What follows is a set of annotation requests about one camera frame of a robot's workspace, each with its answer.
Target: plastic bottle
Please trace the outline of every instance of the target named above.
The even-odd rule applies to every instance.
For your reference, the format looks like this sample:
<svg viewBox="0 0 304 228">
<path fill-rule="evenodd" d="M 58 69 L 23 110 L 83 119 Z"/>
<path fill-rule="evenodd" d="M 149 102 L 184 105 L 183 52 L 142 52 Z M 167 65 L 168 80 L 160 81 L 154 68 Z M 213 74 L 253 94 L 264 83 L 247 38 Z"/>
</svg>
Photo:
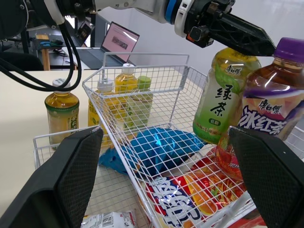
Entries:
<svg viewBox="0 0 304 228">
<path fill-rule="evenodd" d="M 138 88 L 132 93 L 150 92 L 151 79 L 146 76 L 138 77 Z M 153 104 L 153 94 L 138 94 L 127 99 L 127 118 L 124 123 L 126 130 L 135 130 L 146 127 L 150 118 Z"/>
<path fill-rule="evenodd" d="M 108 81 L 99 81 L 97 83 L 96 93 L 102 95 L 115 95 L 113 92 L 113 80 Z M 112 109 L 112 114 L 117 116 L 119 106 L 119 100 L 117 98 L 106 99 L 106 103 L 109 103 L 109 108 Z M 89 108 L 88 108 L 88 126 L 99 125 L 99 115 L 95 110 L 91 100 L 89 99 Z"/>
<path fill-rule="evenodd" d="M 60 86 L 65 79 L 59 78 L 53 81 L 53 86 Z M 63 132 L 78 129 L 79 100 L 70 92 L 56 91 L 45 99 L 47 108 L 48 126 L 50 133 Z M 50 137 L 50 144 L 61 143 L 70 133 Z"/>
<path fill-rule="evenodd" d="M 248 77 L 238 126 L 262 131 L 282 140 L 304 113 L 304 40 L 282 38 L 271 65 Z M 242 180 L 233 146 L 224 135 L 216 148 L 218 166 Z"/>
<path fill-rule="evenodd" d="M 125 63 L 123 66 L 125 68 L 122 69 L 122 73 L 115 79 L 115 92 L 119 94 L 130 93 L 137 88 L 134 65 Z M 127 96 L 119 98 L 121 102 L 120 118 L 122 119 L 126 117 L 127 98 Z"/>
<path fill-rule="evenodd" d="M 104 96 L 111 96 L 115 95 L 113 92 L 113 80 L 108 81 L 98 81 L 97 83 L 97 90 L 98 94 Z M 116 118 L 119 117 L 119 110 L 120 110 L 120 101 L 116 97 L 109 97 L 102 100 L 99 96 L 95 97 L 95 94 L 92 94 L 92 98 L 95 99 L 95 102 L 98 106 L 103 110 L 105 114 L 105 120 L 108 123 L 108 126 L 112 129 L 116 126 Z M 99 115 L 95 110 L 91 100 L 89 99 L 89 108 L 88 108 L 88 126 L 95 126 L 100 125 L 104 131 L 104 137 L 102 146 L 109 145 L 111 143 L 111 139 L 108 136 L 108 132 L 105 129 L 104 125 L 100 122 Z"/>
<path fill-rule="evenodd" d="M 199 138 L 217 144 L 230 125 L 237 125 L 247 76 L 260 67 L 256 57 L 230 48 L 215 55 L 193 121 Z"/>
</svg>

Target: red snack package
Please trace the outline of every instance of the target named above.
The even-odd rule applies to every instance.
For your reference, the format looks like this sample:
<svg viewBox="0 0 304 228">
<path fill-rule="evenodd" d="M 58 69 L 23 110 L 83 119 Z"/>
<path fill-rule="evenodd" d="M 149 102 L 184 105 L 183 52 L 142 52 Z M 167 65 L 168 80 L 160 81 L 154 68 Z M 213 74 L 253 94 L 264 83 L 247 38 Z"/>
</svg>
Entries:
<svg viewBox="0 0 304 228">
<path fill-rule="evenodd" d="M 209 154 L 183 176 L 142 183 L 163 228 L 198 227 L 246 191 L 243 183 L 228 178 L 214 161 Z"/>
<path fill-rule="evenodd" d="M 230 177 L 243 181 L 241 170 L 233 146 L 228 143 L 229 136 L 225 134 L 219 144 L 213 149 L 218 166 Z"/>
</svg>

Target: bottle cap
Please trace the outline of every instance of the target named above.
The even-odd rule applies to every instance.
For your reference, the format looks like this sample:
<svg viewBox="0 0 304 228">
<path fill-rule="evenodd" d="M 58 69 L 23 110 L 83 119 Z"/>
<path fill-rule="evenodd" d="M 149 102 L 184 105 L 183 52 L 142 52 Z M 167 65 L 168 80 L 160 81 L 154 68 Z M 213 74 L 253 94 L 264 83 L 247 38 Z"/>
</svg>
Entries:
<svg viewBox="0 0 304 228">
<path fill-rule="evenodd" d="M 297 63 L 304 63 L 304 40 L 283 37 L 277 45 L 274 56 Z"/>
<path fill-rule="evenodd" d="M 107 80 L 107 81 L 98 81 L 97 83 L 97 89 L 100 93 L 108 93 L 113 90 L 113 80 Z"/>
<path fill-rule="evenodd" d="M 151 86 L 151 79 L 147 76 L 139 76 L 137 79 L 138 89 L 149 89 Z"/>
<path fill-rule="evenodd" d="M 130 63 L 125 63 L 125 64 L 123 64 L 123 67 L 124 67 L 123 73 L 130 74 L 130 75 L 134 74 L 134 72 L 135 72 L 135 69 L 133 68 L 134 65 L 132 65 Z"/>
<path fill-rule="evenodd" d="M 55 79 L 53 81 L 53 86 L 58 87 L 58 86 L 62 85 L 65 81 L 66 80 L 64 78 L 57 78 L 57 79 Z M 69 88 L 69 87 L 71 87 L 71 83 L 70 82 L 65 86 L 65 88 Z M 66 91 L 66 92 L 55 91 L 55 93 L 57 93 L 57 94 L 66 94 L 66 93 L 69 93 L 69 92 L 70 91 Z"/>
</svg>

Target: blue snack bag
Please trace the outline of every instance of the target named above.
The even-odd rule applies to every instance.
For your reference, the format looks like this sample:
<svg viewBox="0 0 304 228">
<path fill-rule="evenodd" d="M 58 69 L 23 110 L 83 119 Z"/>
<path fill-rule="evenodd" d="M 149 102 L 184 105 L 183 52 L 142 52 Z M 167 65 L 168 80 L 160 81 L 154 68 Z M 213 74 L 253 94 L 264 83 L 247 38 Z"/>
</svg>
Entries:
<svg viewBox="0 0 304 228">
<path fill-rule="evenodd" d="M 131 168 L 154 176 L 181 165 L 206 144 L 189 132 L 152 127 L 122 146 L 122 153 Z M 102 154 L 98 164 L 127 174 L 115 148 Z"/>
</svg>

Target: laptop screen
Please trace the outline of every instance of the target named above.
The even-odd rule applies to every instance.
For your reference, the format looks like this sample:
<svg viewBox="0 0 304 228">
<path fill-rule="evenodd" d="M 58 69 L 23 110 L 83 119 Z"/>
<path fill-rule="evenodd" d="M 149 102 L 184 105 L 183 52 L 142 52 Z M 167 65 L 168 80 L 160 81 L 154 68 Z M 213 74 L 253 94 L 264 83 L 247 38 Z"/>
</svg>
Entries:
<svg viewBox="0 0 304 228">
<path fill-rule="evenodd" d="M 138 34 L 112 22 L 101 48 L 111 52 L 132 52 L 138 39 Z M 117 57 L 127 62 L 130 55 L 117 55 Z"/>
</svg>

